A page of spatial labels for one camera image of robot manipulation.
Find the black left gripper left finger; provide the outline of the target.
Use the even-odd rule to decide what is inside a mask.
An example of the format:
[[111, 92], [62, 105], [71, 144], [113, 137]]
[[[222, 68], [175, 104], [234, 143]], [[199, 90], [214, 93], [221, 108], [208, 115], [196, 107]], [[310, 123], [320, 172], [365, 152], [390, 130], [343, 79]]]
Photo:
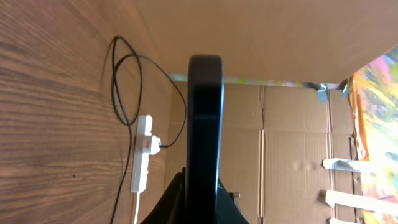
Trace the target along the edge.
[[185, 223], [185, 168], [173, 177], [169, 186], [141, 224]]

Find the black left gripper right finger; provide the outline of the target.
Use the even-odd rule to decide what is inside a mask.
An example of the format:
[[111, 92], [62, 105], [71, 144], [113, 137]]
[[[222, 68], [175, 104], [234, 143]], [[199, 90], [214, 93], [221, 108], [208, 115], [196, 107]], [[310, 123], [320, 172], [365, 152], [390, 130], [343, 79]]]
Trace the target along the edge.
[[217, 224], [249, 224], [235, 205], [233, 199], [229, 196], [220, 179], [218, 179], [215, 213]]

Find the Samsung Galaxy smartphone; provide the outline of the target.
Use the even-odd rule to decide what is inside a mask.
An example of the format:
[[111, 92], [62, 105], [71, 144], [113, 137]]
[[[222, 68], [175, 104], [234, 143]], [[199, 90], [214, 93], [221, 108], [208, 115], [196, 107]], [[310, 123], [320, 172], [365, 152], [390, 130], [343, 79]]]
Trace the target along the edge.
[[215, 223], [223, 114], [223, 63], [192, 55], [188, 67], [187, 223]]

